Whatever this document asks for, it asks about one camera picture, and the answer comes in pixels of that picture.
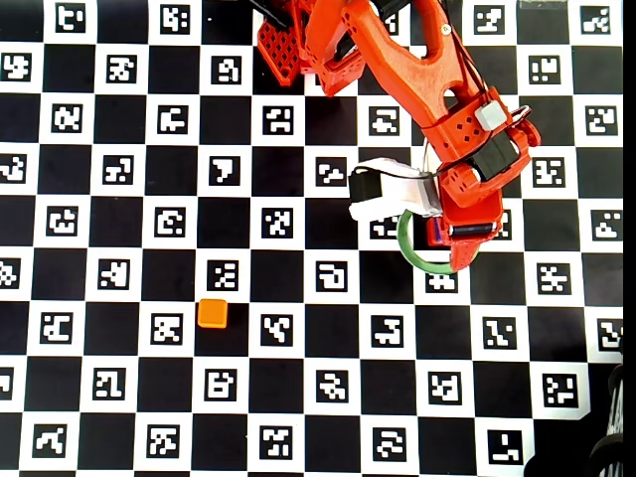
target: white square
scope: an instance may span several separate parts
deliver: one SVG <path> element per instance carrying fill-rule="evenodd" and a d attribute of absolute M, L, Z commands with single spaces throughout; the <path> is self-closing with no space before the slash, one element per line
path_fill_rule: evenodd
<path fill-rule="evenodd" d="M 95 93 L 147 94 L 149 57 L 150 49 L 147 45 L 97 44 Z M 135 82 L 129 82 L 132 71 L 137 75 Z"/>
<path fill-rule="evenodd" d="M 581 7 L 593 6 L 601 8 L 607 6 L 608 12 L 599 16 L 596 25 L 590 22 L 583 31 Z M 567 2 L 567 19 L 569 21 L 569 42 L 572 45 L 622 47 L 623 46 L 623 5 L 618 2 L 598 0 L 569 0 Z M 596 34 L 590 34 L 591 27 L 596 27 Z"/>
<path fill-rule="evenodd" d="M 40 145 L 0 142 L 0 196 L 35 196 Z"/>
<path fill-rule="evenodd" d="M 571 294 L 540 294 L 538 284 L 538 263 L 569 265 L 569 285 Z M 578 251 L 526 251 L 526 303 L 528 306 L 583 306 L 583 265 Z"/>
<path fill-rule="evenodd" d="M 578 407 L 549 407 L 544 403 L 544 374 L 575 375 Z M 534 419 L 579 420 L 591 411 L 589 403 L 589 376 L 587 363 L 549 363 L 530 362 L 530 388 L 533 403 Z M 566 395 L 572 394 L 563 390 Z M 560 389 L 555 390 L 555 398 L 559 398 Z"/>
<path fill-rule="evenodd" d="M 198 94 L 148 94 L 146 96 L 146 144 L 154 146 L 198 145 L 200 98 Z M 187 133 L 178 133 L 185 126 L 188 127 Z M 164 129 L 164 131 L 159 133 L 159 128 Z"/>
<path fill-rule="evenodd" d="M 450 259 L 448 250 L 420 250 L 417 254 L 432 263 L 444 263 Z M 431 275 L 414 267 L 413 289 L 416 305 L 470 305 L 470 267 L 459 270 L 456 277 Z"/>
<path fill-rule="evenodd" d="M 358 415 L 360 404 L 360 360 L 334 358 L 305 358 L 304 366 L 304 413 L 319 415 Z M 320 372 L 346 372 L 348 384 L 344 386 L 337 375 L 323 376 L 318 384 Z"/>
<path fill-rule="evenodd" d="M 271 116 L 272 122 L 269 128 L 263 124 L 266 114 Z M 304 146 L 305 96 L 292 94 L 252 96 L 251 145 Z"/>
<path fill-rule="evenodd" d="M 61 447 L 64 457 L 34 457 L 35 438 L 46 437 L 35 435 L 38 424 L 62 424 L 66 426 L 66 445 Z M 45 441 L 41 444 L 51 445 Z M 78 447 L 80 445 L 80 413 L 79 412 L 24 412 L 22 414 L 22 437 L 20 439 L 20 470 L 76 470 L 78 467 Z"/>
<path fill-rule="evenodd" d="M 488 449 L 489 430 L 512 430 L 522 432 L 523 462 L 519 465 L 491 464 Z M 532 419 L 501 417 L 475 418 L 475 453 L 477 456 L 477 474 L 492 476 L 521 476 L 528 461 L 535 455 L 535 427 Z"/>
<path fill-rule="evenodd" d="M 261 428 L 291 428 L 291 459 L 260 458 Z M 271 452 L 284 452 L 284 444 L 275 443 L 269 433 L 264 444 Z M 305 470 L 305 417 L 303 414 L 250 414 L 247 416 L 247 470 L 249 472 L 303 472 Z"/>
<path fill-rule="evenodd" d="M 500 329 L 497 320 L 484 323 L 488 318 L 512 318 L 513 325 Z M 492 341 L 484 340 L 484 325 L 491 330 Z M 514 333 L 517 346 L 506 340 Z M 501 336 L 498 342 L 494 336 Z M 528 309 L 525 306 L 470 305 L 470 339 L 473 361 L 528 362 L 530 360 L 530 337 L 528 334 Z"/>
<path fill-rule="evenodd" d="M 366 94 L 358 96 L 356 104 L 358 146 L 410 147 L 411 119 L 395 99 L 387 94 Z"/>
<path fill-rule="evenodd" d="M 623 147 L 622 94 L 575 94 L 572 100 L 574 102 L 574 143 L 576 147 Z M 609 131 L 610 128 L 616 127 L 617 134 L 590 135 L 586 116 L 587 112 L 592 110 L 597 114 L 602 113 L 602 117 L 607 119 L 594 122 L 589 126 L 590 130 L 601 131 L 604 129 Z"/>
<path fill-rule="evenodd" d="M 183 5 L 189 7 L 190 12 L 175 12 L 164 8 Z M 150 45 L 165 46 L 199 46 L 201 45 L 201 29 L 203 24 L 201 2 L 193 0 L 166 0 L 165 2 L 153 1 L 148 3 L 148 43 Z M 183 28 L 188 27 L 189 32 L 179 34 Z"/>
<path fill-rule="evenodd" d="M 196 197 L 147 196 L 143 200 L 144 248 L 197 248 Z"/>
<path fill-rule="evenodd" d="M 473 380 L 472 361 L 463 360 L 417 360 L 415 362 L 417 382 L 417 415 L 426 417 L 474 417 L 475 416 L 475 392 Z M 439 377 L 430 388 L 429 373 L 455 373 L 460 379 L 448 383 Z M 447 393 L 439 396 L 447 403 L 439 403 L 436 399 L 439 391 Z"/>
<path fill-rule="evenodd" d="M 272 339 L 263 341 L 261 335 Z M 249 303 L 249 356 L 304 358 L 305 306 L 302 303 Z"/>
<path fill-rule="evenodd" d="M 122 380 L 120 370 L 125 370 Z M 137 411 L 136 356 L 84 356 L 81 359 L 81 412 Z"/>
<path fill-rule="evenodd" d="M 192 357 L 196 307 L 196 303 L 142 301 L 139 304 L 139 356 Z"/>
<path fill-rule="evenodd" d="M 249 203 L 249 214 L 249 247 L 251 249 L 303 250 L 305 248 L 304 198 L 254 197 Z"/>
<path fill-rule="evenodd" d="M 31 300 L 33 249 L 29 246 L 0 248 L 0 301 Z"/>
<path fill-rule="evenodd" d="M 360 257 L 357 250 L 305 250 L 305 303 L 360 303 Z"/>
<path fill-rule="evenodd" d="M 0 73 L 7 75 L 0 77 L 2 92 L 42 92 L 44 44 L 0 42 L 0 59 Z"/>
<path fill-rule="evenodd" d="M 358 306 L 358 315 L 360 317 L 361 359 L 416 359 L 415 307 L 413 305 L 361 303 Z M 385 317 L 383 322 L 386 330 L 374 331 L 373 317 L 380 316 Z"/>
<path fill-rule="evenodd" d="M 200 145 L 198 170 L 199 197 L 251 196 L 251 146 Z"/>
<path fill-rule="evenodd" d="M 86 310 L 83 301 L 33 300 L 29 306 L 29 356 L 82 356 Z"/>
<path fill-rule="evenodd" d="M 37 196 L 35 247 L 86 248 L 89 230 L 90 196 Z"/>
<path fill-rule="evenodd" d="M 374 460 L 374 429 L 403 429 L 401 440 L 402 454 L 406 454 L 406 462 Z M 416 415 L 361 415 L 360 416 L 360 450 L 362 453 L 363 474 L 417 474 L 419 472 L 419 430 Z"/>
<path fill-rule="evenodd" d="M 521 173 L 521 192 L 524 199 L 578 198 L 574 146 L 531 147 L 530 156 L 532 161 Z"/>
<path fill-rule="evenodd" d="M 586 306 L 585 314 L 585 341 L 587 343 L 587 362 L 588 363 L 613 363 L 618 365 L 623 362 L 623 356 L 620 353 L 618 342 L 621 333 L 620 329 L 612 326 L 607 330 L 607 337 L 599 336 L 599 327 L 602 326 L 603 320 L 622 320 L 623 309 L 619 307 L 609 306 Z"/>
<path fill-rule="evenodd" d="M 623 222 L 622 199 L 579 199 L 578 224 L 580 226 L 580 251 L 583 253 L 622 253 L 623 240 L 603 240 L 615 237 L 618 231 L 612 229 L 610 223 L 592 223 L 592 211 L 607 211 L 604 219 Z"/>
<path fill-rule="evenodd" d="M 157 429 L 153 436 L 148 426 Z M 172 440 L 178 428 L 179 445 Z M 179 456 L 161 457 L 178 450 Z M 192 456 L 192 414 L 189 412 L 138 412 L 135 416 L 134 470 L 190 470 Z"/>
<path fill-rule="evenodd" d="M 251 255 L 249 249 L 245 248 L 198 248 L 195 278 L 195 301 L 202 298 L 216 298 L 226 300 L 230 303 L 249 303 L 249 290 L 251 287 L 250 270 Z M 227 279 L 225 285 L 220 282 L 217 288 L 211 283 L 208 287 L 208 262 L 210 260 L 220 260 L 227 262 L 224 278 Z M 217 268 L 211 269 L 212 273 L 221 273 Z"/>
<path fill-rule="evenodd" d="M 475 7 L 492 7 L 490 29 L 480 27 L 475 29 Z M 493 28 L 499 28 L 498 24 L 504 22 L 503 34 L 495 34 Z M 462 32 L 463 44 L 473 46 L 502 46 L 517 45 L 517 0 L 474 0 L 462 5 Z"/>
<path fill-rule="evenodd" d="M 1 368 L 12 369 L 13 376 L 0 371 L 0 412 L 22 412 L 27 383 L 27 357 L 2 355 Z"/>
<path fill-rule="evenodd" d="M 67 6 L 78 4 L 84 8 L 79 14 L 76 13 L 76 9 L 67 9 L 64 6 L 60 10 L 59 3 Z M 70 45 L 97 43 L 97 1 L 46 0 L 44 2 L 44 43 Z"/>
<path fill-rule="evenodd" d="M 530 57 L 542 58 L 531 61 Z M 550 74 L 557 73 L 560 76 L 559 84 L 550 84 Z M 572 96 L 571 46 L 518 45 L 517 80 L 518 94 L 521 96 Z"/>
<path fill-rule="evenodd" d="M 497 234 L 497 238 L 501 239 L 482 243 L 479 251 L 524 251 L 524 201 L 505 197 L 502 202 L 504 205 L 502 228 Z"/>
<path fill-rule="evenodd" d="M 107 265 L 105 270 L 99 269 L 100 260 L 108 260 L 104 263 Z M 86 301 L 141 301 L 142 261 L 141 248 L 89 248 L 86 255 Z M 127 286 L 117 286 L 123 285 L 126 277 Z"/>
<path fill-rule="evenodd" d="M 143 197 L 146 146 L 142 144 L 94 144 L 90 166 L 93 196 Z"/>
<path fill-rule="evenodd" d="M 203 45 L 201 47 L 200 95 L 251 96 L 253 55 L 253 47 L 243 45 Z M 213 57 L 224 58 L 220 62 L 220 65 L 223 65 L 223 71 L 219 72 L 214 83 Z M 237 57 L 240 59 L 240 66 L 238 65 Z"/>
<path fill-rule="evenodd" d="M 356 146 L 305 146 L 307 198 L 349 199 L 348 177 L 358 164 Z"/>
<path fill-rule="evenodd" d="M 196 356 L 194 358 L 192 412 L 197 414 L 247 414 L 248 388 L 248 357 Z"/>
<path fill-rule="evenodd" d="M 94 94 L 44 92 L 40 98 L 40 144 L 92 144 Z M 64 132 L 54 132 L 54 125 Z"/>

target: checkerboard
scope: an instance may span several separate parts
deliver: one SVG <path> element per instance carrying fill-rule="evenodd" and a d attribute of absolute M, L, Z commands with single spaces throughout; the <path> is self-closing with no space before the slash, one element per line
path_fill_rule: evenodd
<path fill-rule="evenodd" d="M 622 4 L 448 3 L 543 145 L 497 238 L 441 276 L 395 218 L 349 215 L 359 161 L 423 155 L 368 71 L 280 87 L 247 2 L 0 0 L 1 477 L 582 464 L 620 362 Z M 425 55 L 414 9 L 387 28 Z"/>

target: green ring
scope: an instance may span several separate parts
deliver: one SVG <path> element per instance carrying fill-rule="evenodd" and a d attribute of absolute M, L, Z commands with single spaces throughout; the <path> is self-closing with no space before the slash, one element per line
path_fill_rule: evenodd
<path fill-rule="evenodd" d="M 412 266 L 419 268 L 426 273 L 435 273 L 437 275 L 450 275 L 455 273 L 455 271 L 450 267 L 450 262 L 431 263 L 415 253 L 413 245 L 408 239 L 407 232 L 408 223 L 410 222 L 411 217 L 413 217 L 413 212 L 406 210 L 401 216 L 399 216 L 399 220 L 397 221 L 397 243 L 399 244 L 399 251 L 401 251 L 402 256 Z"/>

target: orange block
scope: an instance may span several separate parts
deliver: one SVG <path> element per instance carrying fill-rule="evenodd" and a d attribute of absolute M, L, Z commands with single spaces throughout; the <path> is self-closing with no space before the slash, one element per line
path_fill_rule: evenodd
<path fill-rule="evenodd" d="M 228 326 L 228 302 L 207 298 L 201 300 L 198 321 L 202 328 L 226 328 Z"/>

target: robotic arm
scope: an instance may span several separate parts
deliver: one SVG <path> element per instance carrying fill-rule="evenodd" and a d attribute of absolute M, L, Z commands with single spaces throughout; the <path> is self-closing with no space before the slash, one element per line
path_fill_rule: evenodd
<path fill-rule="evenodd" d="M 419 197 L 414 212 L 431 217 L 429 244 L 450 246 L 452 271 L 468 266 L 479 245 L 501 228 L 502 188 L 528 165 L 529 148 L 541 143 L 526 118 L 530 109 L 511 113 L 497 90 L 484 83 L 440 0 L 250 1 L 266 17 L 258 48 L 280 84 L 314 73 L 333 96 L 369 66 L 411 115 L 441 161 L 437 172 L 400 172 L 373 163 L 377 159 L 361 163 L 350 176 L 352 201 L 392 194 L 401 184 L 400 198 Z M 422 18 L 423 59 L 396 44 L 383 21 L 409 3 Z M 450 108 L 447 90 L 457 99 Z M 437 188 L 422 187 L 433 177 Z"/>

